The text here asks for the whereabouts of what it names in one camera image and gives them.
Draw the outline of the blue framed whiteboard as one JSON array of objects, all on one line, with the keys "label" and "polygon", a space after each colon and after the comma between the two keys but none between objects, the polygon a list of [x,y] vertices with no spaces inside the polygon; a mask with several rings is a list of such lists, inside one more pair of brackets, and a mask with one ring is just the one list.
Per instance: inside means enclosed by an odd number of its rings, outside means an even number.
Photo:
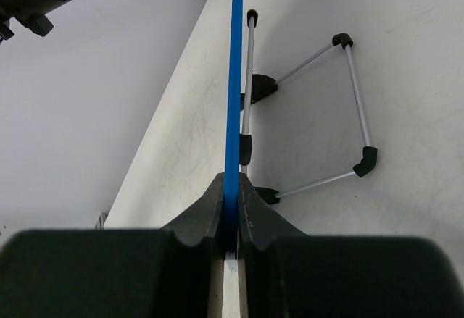
[{"label": "blue framed whiteboard", "polygon": [[238,302],[232,293],[235,282],[230,273],[238,268],[238,197],[239,146],[241,119],[241,78],[243,47],[244,0],[231,3],[231,42],[228,71],[228,103],[225,138],[225,175],[223,206],[223,240],[225,241],[225,274],[223,285],[223,317],[232,317]]}]

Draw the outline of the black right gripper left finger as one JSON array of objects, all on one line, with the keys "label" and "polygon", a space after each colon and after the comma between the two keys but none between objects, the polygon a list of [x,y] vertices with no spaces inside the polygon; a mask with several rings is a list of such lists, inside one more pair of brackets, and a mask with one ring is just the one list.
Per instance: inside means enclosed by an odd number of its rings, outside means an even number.
[{"label": "black right gripper left finger", "polygon": [[1,315],[220,317],[223,180],[160,229],[14,235],[1,250]]}]

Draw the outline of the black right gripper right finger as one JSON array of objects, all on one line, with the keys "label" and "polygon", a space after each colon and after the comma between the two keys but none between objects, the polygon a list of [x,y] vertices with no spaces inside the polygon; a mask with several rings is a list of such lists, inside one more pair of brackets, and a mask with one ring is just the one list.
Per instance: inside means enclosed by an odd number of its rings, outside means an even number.
[{"label": "black right gripper right finger", "polygon": [[240,177],[243,317],[461,317],[446,254],[416,237],[306,235]]}]

